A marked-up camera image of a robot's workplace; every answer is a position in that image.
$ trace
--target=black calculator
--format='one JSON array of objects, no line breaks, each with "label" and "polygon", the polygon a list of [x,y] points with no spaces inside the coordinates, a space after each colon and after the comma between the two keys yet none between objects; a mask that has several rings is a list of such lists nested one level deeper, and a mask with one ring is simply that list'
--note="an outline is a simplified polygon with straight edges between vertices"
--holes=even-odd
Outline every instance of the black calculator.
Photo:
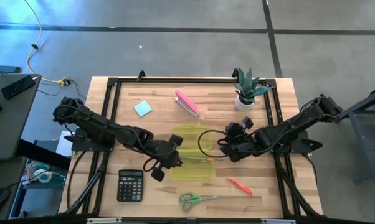
[{"label": "black calculator", "polygon": [[143,197],[143,171],[123,169],[118,171],[117,200],[141,202]]}]

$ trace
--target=sticky note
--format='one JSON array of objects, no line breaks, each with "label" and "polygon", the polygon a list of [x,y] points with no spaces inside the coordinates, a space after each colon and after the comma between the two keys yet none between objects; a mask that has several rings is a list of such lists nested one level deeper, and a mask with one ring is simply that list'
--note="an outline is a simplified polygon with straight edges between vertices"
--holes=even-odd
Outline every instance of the sticky note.
[{"label": "sticky note", "polygon": [[140,117],[143,117],[151,111],[151,107],[146,100],[138,103],[134,108]]}]

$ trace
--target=green scissors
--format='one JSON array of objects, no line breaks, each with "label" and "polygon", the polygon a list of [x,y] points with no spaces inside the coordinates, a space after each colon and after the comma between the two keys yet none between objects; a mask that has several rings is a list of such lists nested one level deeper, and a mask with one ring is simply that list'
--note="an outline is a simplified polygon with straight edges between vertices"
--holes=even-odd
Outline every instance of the green scissors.
[{"label": "green scissors", "polygon": [[182,209],[184,211],[190,211],[193,206],[199,202],[202,202],[202,201],[205,201],[205,200],[215,200],[215,199],[218,199],[220,197],[218,196],[200,196],[200,195],[196,195],[192,192],[189,192],[189,193],[185,193],[185,194],[182,194],[180,197],[179,197],[179,203],[182,204]]}]

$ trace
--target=succulent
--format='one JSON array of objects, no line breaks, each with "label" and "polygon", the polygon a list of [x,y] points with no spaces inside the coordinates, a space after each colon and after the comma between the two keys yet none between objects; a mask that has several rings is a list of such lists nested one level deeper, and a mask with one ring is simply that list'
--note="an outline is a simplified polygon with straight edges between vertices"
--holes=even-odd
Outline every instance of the succulent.
[{"label": "succulent", "polygon": [[271,87],[267,86],[261,86],[259,88],[257,87],[257,83],[260,77],[252,79],[252,71],[251,68],[247,72],[247,74],[244,77],[244,72],[239,68],[239,84],[234,83],[235,88],[238,89],[236,91],[237,94],[239,94],[240,100],[243,100],[242,103],[244,104],[251,104],[255,103],[255,97],[260,96],[268,92]]}]

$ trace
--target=wooden tabletop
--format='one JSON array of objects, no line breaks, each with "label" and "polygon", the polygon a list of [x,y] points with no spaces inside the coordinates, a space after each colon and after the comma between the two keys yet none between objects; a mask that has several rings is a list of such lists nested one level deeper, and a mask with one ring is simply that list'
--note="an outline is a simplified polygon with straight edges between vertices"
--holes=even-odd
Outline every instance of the wooden tabletop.
[{"label": "wooden tabletop", "polygon": [[[108,77],[92,77],[86,106],[100,114],[105,96]],[[290,78],[278,78],[277,90],[282,107],[283,118],[290,118],[298,113],[297,99],[293,81]],[[175,102],[175,91],[182,90],[197,104],[201,111],[200,117],[195,118]],[[110,117],[114,90],[110,97],[107,117]],[[234,106],[236,93],[232,84],[221,83],[122,83],[120,101],[117,108],[116,122],[145,128],[154,134],[155,139],[168,140],[174,126],[184,124],[200,124],[212,129],[225,130],[230,122],[240,123],[244,116],[249,116],[256,130],[268,125],[263,96],[257,97],[252,111],[237,111]],[[270,102],[275,114],[273,96],[270,92]],[[140,118],[134,106],[146,100],[152,107],[152,112]],[[212,152],[221,155],[216,139],[220,134],[213,134]],[[89,168],[92,160],[91,152],[87,152],[77,164],[70,189],[73,202],[87,184]],[[70,170],[78,155],[72,159]],[[322,213],[318,190],[311,164],[302,155],[292,154],[292,165],[295,182],[307,199],[308,203],[319,213]],[[216,177],[207,181],[173,181],[169,179],[168,170],[162,182],[157,182],[145,173],[145,185],[142,202],[118,202],[116,200],[118,171],[120,169],[142,169],[148,157],[123,148],[116,143],[110,154],[107,175],[103,189],[100,216],[117,217],[202,217],[202,218],[278,218],[283,217],[280,196],[275,171],[275,163],[271,153],[260,157],[247,157],[233,163],[229,158],[215,159]],[[211,200],[196,205],[189,213],[182,211],[178,197],[185,192],[199,195],[245,196],[242,190],[232,185],[227,177],[248,187],[253,192],[253,198],[228,198]],[[60,212],[66,210],[67,186],[64,188]],[[288,204],[293,212],[290,191],[286,187]],[[96,196],[93,190],[90,210]]]}]

